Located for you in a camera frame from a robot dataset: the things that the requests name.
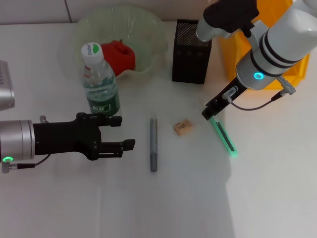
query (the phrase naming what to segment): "plastic bottle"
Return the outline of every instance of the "plastic bottle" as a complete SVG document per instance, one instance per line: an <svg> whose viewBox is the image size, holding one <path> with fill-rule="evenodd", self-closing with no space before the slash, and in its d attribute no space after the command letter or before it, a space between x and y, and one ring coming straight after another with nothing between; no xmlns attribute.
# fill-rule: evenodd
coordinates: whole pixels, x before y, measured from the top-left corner
<svg viewBox="0 0 317 238"><path fill-rule="evenodd" d="M120 109L115 75L105 61L102 48L97 43L87 43L81 49L84 60L82 84L92 113L111 117Z"/></svg>

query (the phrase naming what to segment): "gray marker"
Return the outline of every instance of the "gray marker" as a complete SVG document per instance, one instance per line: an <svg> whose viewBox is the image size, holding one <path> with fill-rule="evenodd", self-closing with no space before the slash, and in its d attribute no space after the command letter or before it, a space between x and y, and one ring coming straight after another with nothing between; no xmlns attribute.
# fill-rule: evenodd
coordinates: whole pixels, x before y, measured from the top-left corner
<svg viewBox="0 0 317 238"><path fill-rule="evenodd" d="M158 171L158 119L151 116L150 120L150 166L151 172Z"/></svg>

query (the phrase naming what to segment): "green bottle label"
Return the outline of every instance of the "green bottle label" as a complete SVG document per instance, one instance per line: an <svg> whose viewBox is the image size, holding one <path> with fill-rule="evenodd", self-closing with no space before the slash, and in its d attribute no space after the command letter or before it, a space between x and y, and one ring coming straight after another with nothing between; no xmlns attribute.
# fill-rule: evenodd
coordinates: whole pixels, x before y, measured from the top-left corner
<svg viewBox="0 0 317 238"><path fill-rule="evenodd" d="M112 98L103 102L94 101L89 98L87 98L87 100L89 103L90 111L92 113L102 113L106 114L108 117L111 117L114 114L116 114L120 109L118 91Z"/></svg>

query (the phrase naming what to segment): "yellow box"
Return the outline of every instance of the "yellow box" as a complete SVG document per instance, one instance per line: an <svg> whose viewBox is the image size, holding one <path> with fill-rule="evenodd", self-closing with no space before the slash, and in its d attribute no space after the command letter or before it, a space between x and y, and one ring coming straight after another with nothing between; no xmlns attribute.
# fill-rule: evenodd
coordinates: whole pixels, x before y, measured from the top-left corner
<svg viewBox="0 0 317 238"><path fill-rule="evenodd" d="M259 16L254 20L261 20L268 27L271 27L293 4L292 0L258 0ZM220 39L222 54L227 71L228 80L232 81L236 77L236 65L239 60L251 49L251 46L241 31L235 33L229 39ZM305 79L309 63L309 55L290 68L284 77L294 86ZM266 90L281 90L282 86L275 80Z"/></svg>

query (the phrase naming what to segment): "green bowl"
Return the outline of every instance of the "green bowl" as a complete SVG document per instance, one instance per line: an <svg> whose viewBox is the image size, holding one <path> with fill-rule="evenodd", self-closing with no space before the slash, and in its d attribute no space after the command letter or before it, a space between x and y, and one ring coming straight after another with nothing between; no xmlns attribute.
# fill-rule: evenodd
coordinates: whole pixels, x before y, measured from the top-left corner
<svg viewBox="0 0 317 238"><path fill-rule="evenodd" d="M87 42L103 44L121 39L136 57L135 70L126 70L121 75L148 71L152 57L168 49L165 25L157 16L136 6L112 6L100 9L78 22L72 37L76 65L79 68L83 66L81 48Z"/></svg>

